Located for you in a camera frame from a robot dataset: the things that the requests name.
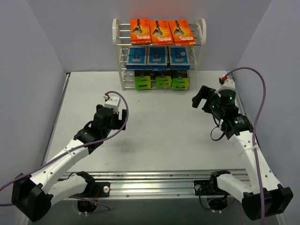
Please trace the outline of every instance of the white shelf rack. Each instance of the white shelf rack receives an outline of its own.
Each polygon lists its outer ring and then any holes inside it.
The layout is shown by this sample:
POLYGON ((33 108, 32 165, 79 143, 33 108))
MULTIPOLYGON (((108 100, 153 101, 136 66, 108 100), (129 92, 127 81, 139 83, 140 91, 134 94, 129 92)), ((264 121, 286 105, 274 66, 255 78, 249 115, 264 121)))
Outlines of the white shelf rack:
MULTIPOLYGON (((195 45, 187 45, 189 59, 191 63, 189 76, 194 71, 197 71, 200 66, 201 59, 204 55, 206 46, 206 22, 204 19, 199 19, 197 23, 189 24, 192 33, 195 37, 195 45), (196 56, 195 48, 200 47, 200 51, 196 56)), ((135 89, 134 70, 126 69, 126 61, 128 56, 128 47, 133 45, 130 43, 130 24, 120 23, 119 19, 115 18, 112 22, 112 41, 118 63, 118 72, 122 90, 135 89)), ((151 90, 162 89, 155 87, 155 81, 151 80, 151 90)))

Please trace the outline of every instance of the black and green box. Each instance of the black and green box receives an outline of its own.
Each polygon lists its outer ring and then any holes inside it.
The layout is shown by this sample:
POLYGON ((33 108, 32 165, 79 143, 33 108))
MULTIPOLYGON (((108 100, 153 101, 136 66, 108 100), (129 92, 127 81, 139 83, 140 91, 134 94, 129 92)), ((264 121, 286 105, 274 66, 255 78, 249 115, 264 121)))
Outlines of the black and green box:
POLYGON ((151 88, 151 79, 148 70, 135 70, 135 88, 138 90, 151 88))
POLYGON ((186 70, 171 70, 172 90, 188 90, 189 80, 186 70))
POLYGON ((172 84, 170 71, 155 72, 155 84, 157 88, 170 88, 172 84))

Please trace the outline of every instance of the box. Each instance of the box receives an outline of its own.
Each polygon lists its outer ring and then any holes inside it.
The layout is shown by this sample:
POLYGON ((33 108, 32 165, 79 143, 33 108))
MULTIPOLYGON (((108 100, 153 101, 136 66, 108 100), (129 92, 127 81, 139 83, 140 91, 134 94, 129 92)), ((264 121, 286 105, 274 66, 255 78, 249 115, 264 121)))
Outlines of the box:
POLYGON ((170 70, 155 72, 155 84, 157 88, 170 88, 172 84, 170 70))
POLYGON ((128 48, 126 69, 147 69, 147 47, 130 46, 128 48))
POLYGON ((151 88, 151 79, 148 70, 135 70, 135 88, 138 90, 151 88))
POLYGON ((166 46, 148 47, 147 52, 147 69, 161 71, 168 68, 168 48, 166 46))
POLYGON ((172 90, 188 90, 189 80, 186 70, 171 70, 172 90))
POLYGON ((167 20, 151 20, 150 31, 154 45, 173 44, 173 37, 167 20))
POLYGON ((151 43, 149 19, 143 18, 130 20, 130 40, 132 44, 151 43))
POLYGON ((169 47, 170 69, 189 69, 188 49, 186 47, 169 47))
POLYGON ((175 45, 194 45, 195 38, 187 20, 169 21, 175 45))

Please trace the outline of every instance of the table surface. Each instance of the table surface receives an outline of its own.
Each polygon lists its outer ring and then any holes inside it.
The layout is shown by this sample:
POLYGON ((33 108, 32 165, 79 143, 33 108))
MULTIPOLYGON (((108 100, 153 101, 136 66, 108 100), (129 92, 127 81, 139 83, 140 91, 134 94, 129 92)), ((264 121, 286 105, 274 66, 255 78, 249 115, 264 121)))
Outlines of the table surface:
MULTIPOLYGON (((129 105, 126 131, 105 142, 69 171, 181 171, 244 169, 234 147, 224 137, 215 142, 212 116, 192 108, 192 97, 202 85, 218 88, 225 71, 191 74, 191 89, 121 91, 118 72, 71 73, 54 131, 48 160, 92 120, 103 94, 119 91, 129 105)), ((217 138, 220 131, 215 130, 217 138)))

